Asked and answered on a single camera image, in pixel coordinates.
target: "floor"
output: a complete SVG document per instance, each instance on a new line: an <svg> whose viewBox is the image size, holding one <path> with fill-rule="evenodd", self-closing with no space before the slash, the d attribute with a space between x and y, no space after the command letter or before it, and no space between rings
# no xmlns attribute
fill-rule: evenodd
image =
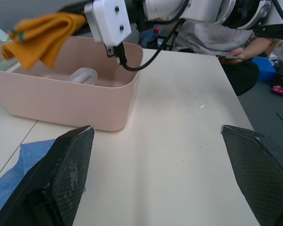
<svg viewBox="0 0 283 226"><path fill-rule="evenodd" d="M277 115L283 110L283 96L272 93L269 84L258 82L239 100L254 130L273 137L283 148L283 121Z"/></svg>

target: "black cable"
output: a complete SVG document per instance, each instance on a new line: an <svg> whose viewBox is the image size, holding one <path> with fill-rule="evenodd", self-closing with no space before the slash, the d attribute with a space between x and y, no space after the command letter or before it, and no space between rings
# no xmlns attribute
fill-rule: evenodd
<svg viewBox="0 0 283 226"><path fill-rule="evenodd" d="M180 16L183 14L183 12L185 11L185 8L187 8L188 4L189 4L190 0L184 0L183 6L180 8L179 12L176 14L176 16L168 21L154 21L154 24L172 24L174 22L176 22Z"/></svg>
<svg viewBox="0 0 283 226"><path fill-rule="evenodd" d="M276 8L276 10L278 11L278 14L280 15L281 19L283 20L283 10L278 2L278 0L272 0L273 1L273 4Z"/></svg>
<svg viewBox="0 0 283 226"><path fill-rule="evenodd" d="M140 71L146 67L148 67L154 60L155 58L158 56L158 54L163 50L163 48L165 47L165 45L167 44L167 42L169 41L169 39L172 37L173 33L176 31L176 29L182 25L185 22L184 19L180 19L177 24L174 26L174 28L171 30L171 32L169 33L169 35L164 39L164 41L161 43L161 45L159 46L158 50L156 51L156 53L151 57L151 59L146 62L144 65L139 66L139 67L129 67L127 65L127 61L126 60L121 60L120 58L120 63L121 65L128 71L131 72L136 72L136 71Z"/></svg>

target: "blue box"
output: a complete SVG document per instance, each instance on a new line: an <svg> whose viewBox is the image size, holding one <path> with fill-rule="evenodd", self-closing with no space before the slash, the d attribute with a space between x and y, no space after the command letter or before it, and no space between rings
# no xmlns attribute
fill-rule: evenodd
<svg viewBox="0 0 283 226"><path fill-rule="evenodd" d="M254 62L259 67L259 81L269 83L277 74L277 71L272 66L269 59L255 57L253 58L252 62Z"/></svg>

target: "blue towel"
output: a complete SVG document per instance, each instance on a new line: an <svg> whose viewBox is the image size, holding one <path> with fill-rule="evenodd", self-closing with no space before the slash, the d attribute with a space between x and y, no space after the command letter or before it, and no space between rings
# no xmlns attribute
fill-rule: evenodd
<svg viewBox="0 0 283 226"><path fill-rule="evenodd" d="M4 206L25 174L49 151L55 140L20 146L18 162L0 178L0 209Z"/></svg>

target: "person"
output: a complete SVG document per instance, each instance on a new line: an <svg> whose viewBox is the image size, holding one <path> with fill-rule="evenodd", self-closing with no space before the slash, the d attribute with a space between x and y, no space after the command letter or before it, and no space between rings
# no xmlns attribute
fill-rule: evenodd
<svg viewBox="0 0 283 226"><path fill-rule="evenodd" d="M259 68L251 59L263 53L270 43L270 39L254 38L245 46L251 38L252 31L186 21L175 40L175 51L244 58L219 58L236 95L240 96L254 87L259 78Z"/></svg>

